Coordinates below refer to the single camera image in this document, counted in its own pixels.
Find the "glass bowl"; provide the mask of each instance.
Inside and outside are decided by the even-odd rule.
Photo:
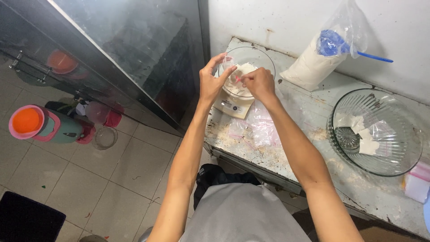
[[[111,127],[101,127],[96,131],[92,139],[92,145],[99,150],[108,149],[117,142],[118,132]]]
[[[355,134],[347,124],[358,127],[360,122],[361,127],[369,129],[367,134]],[[420,118],[394,96],[374,89],[358,89],[345,94],[333,108],[327,126],[330,142],[338,154],[359,168],[382,177],[395,177],[410,171],[420,159],[425,141]],[[378,142],[376,150],[367,151],[373,155],[359,153],[360,145],[363,151],[365,149],[360,139]]]
[[[232,49],[227,53],[227,56],[233,57],[233,64],[235,65],[243,65],[245,63],[250,63],[256,68],[263,67],[267,70],[270,70],[270,72],[273,74],[273,80],[275,78],[275,65],[273,64],[272,59],[263,51],[255,48],[255,47],[239,47],[236,49]],[[219,64],[218,66],[218,76],[221,76],[221,74],[224,72],[224,67],[222,64]],[[233,74],[227,78],[227,80],[224,83],[224,86],[222,87],[229,95],[232,97],[236,97],[239,99],[253,99],[253,96],[249,94],[236,94],[232,92],[232,87],[236,86],[242,90],[247,90],[246,87],[241,87],[241,82],[236,82],[236,76],[239,78],[242,77],[242,75],[245,75],[247,73],[242,73],[239,70],[236,70],[233,72]]]

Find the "black mat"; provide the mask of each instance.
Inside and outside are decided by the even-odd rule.
[[[13,192],[0,200],[0,242],[55,242],[66,215]]]

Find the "bag of white powder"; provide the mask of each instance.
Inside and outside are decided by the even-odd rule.
[[[357,58],[357,51],[367,49],[364,19],[354,0],[344,0],[305,51],[280,75],[308,91],[318,89],[348,54]]]

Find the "blue scoop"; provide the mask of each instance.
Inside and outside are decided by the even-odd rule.
[[[318,54],[323,56],[335,56],[338,54],[338,49],[341,50],[341,53],[349,53],[350,46],[344,41],[344,39],[336,32],[331,29],[322,30],[319,36],[319,49]],[[393,60],[369,55],[360,51],[357,53],[361,56],[369,57],[375,60],[385,61],[385,62],[393,62]]]

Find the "gray shirt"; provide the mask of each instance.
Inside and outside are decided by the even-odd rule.
[[[264,186],[211,186],[180,242],[310,242],[276,195]]]

